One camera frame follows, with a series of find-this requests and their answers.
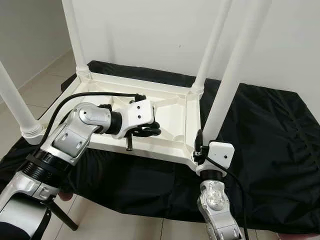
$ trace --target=tiled floor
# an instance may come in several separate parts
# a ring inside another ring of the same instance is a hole
[[[26,84],[21,95],[33,115],[38,118],[60,94],[60,84],[75,72],[75,60],[70,51],[35,79]],[[9,110],[0,106],[2,136],[0,158],[20,137],[18,124]],[[127,215],[95,204],[81,196],[57,204],[79,224],[77,231],[71,231],[52,216],[43,240],[207,240],[205,225],[162,218]],[[275,233],[250,230],[251,240],[277,240]]]

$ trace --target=tripod leg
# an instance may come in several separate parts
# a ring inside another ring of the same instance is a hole
[[[78,229],[78,225],[54,201],[44,202],[44,205],[73,231]]]

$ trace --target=black cable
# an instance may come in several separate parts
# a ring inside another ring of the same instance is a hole
[[[243,231],[244,231],[244,236],[246,240],[249,240],[249,235],[248,235],[248,227],[247,227],[247,215],[246,215],[246,197],[245,197],[245,190],[241,184],[241,182],[238,180],[236,175],[234,175],[231,171],[226,169],[225,167],[221,166],[219,163],[216,163],[213,161],[210,157],[206,156],[205,159],[207,159],[210,163],[215,165],[216,167],[220,168],[221,170],[225,171],[227,174],[231,175],[238,186],[241,189],[241,198],[242,198],[242,211],[243,211]]]
[[[49,136],[50,130],[55,122],[55,119],[60,111],[60,109],[63,107],[63,105],[65,105],[68,101],[70,101],[71,99],[77,98],[77,97],[84,97],[84,96],[116,96],[116,97],[136,97],[138,96],[138,94],[132,94],[132,93],[118,93],[118,92],[100,92],[100,91],[93,91],[93,92],[81,92],[81,93],[76,93],[73,95],[70,95],[68,97],[66,97],[64,100],[62,100],[59,105],[56,107],[56,109],[54,110],[52,117],[49,121],[49,124],[45,130],[45,133],[42,137],[42,140],[39,144],[39,146],[41,146],[47,139],[47,137]]]

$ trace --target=white wall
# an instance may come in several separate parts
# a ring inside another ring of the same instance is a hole
[[[16,87],[70,48],[60,0],[0,0],[0,60]]]
[[[221,79],[248,0],[234,0],[209,77]],[[87,62],[196,75],[219,0],[73,0]],[[244,83],[298,92],[320,122],[320,1],[274,0]]]

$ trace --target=black tablecloth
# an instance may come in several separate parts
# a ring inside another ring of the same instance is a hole
[[[195,80],[99,61],[90,62],[89,67],[95,73],[183,87]],[[219,83],[205,82],[200,101],[202,127]],[[249,228],[320,233],[320,126],[296,93],[240,84],[218,140],[234,145],[230,170],[245,188]],[[0,163],[1,189],[34,149],[24,139],[12,147]],[[63,189],[121,213],[203,222],[197,208],[200,183],[186,165],[87,149]],[[224,183],[232,214],[241,226],[240,189],[231,176]]]

